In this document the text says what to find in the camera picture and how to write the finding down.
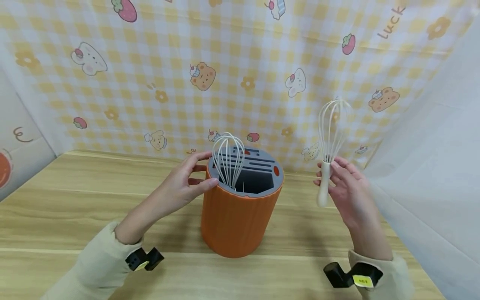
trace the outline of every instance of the gray insert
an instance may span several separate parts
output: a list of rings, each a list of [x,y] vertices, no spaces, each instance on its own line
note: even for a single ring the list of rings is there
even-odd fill
[[[238,149],[235,146],[229,148],[232,151],[232,163],[235,163]],[[280,164],[267,152],[255,148],[245,148],[243,169],[240,172],[235,190],[222,182],[212,159],[208,162],[208,170],[212,177],[220,180],[219,185],[223,189],[239,196],[251,198],[264,197],[274,193],[280,188],[284,177]]]

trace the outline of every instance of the black wrist device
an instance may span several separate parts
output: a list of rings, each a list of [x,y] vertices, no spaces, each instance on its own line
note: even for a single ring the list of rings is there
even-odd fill
[[[366,263],[357,263],[350,272],[345,273],[337,262],[326,265],[324,273],[334,288],[349,288],[352,285],[374,288],[384,275],[375,266]]]
[[[132,271],[145,269],[152,271],[155,267],[165,259],[163,255],[154,247],[147,254],[143,248],[137,249],[130,254],[125,262]]]

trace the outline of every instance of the checkered backdrop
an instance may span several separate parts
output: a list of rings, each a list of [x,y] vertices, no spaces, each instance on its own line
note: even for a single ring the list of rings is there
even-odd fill
[[[230,132],[285,169],[312,171],[323,104],[340,96],[352,105],[340,154],[365,166],[477,8],[461,0],[4,0],[0,23],[4,59],[16,61],[73,148],[184,158]]]

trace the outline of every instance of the whisk handle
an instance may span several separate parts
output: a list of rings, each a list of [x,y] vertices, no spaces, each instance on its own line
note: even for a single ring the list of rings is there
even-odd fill
[[[330,163],[322,161],[322,182],[318,191],[317,205],[318,207],[327,206],[328,201],[328,183],[330,181]]]

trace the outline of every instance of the white curtain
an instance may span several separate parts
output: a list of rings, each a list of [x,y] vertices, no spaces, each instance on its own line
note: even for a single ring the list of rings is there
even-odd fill
[[[365,172],[385,218],[449,300],[480,299],[480,20]]]

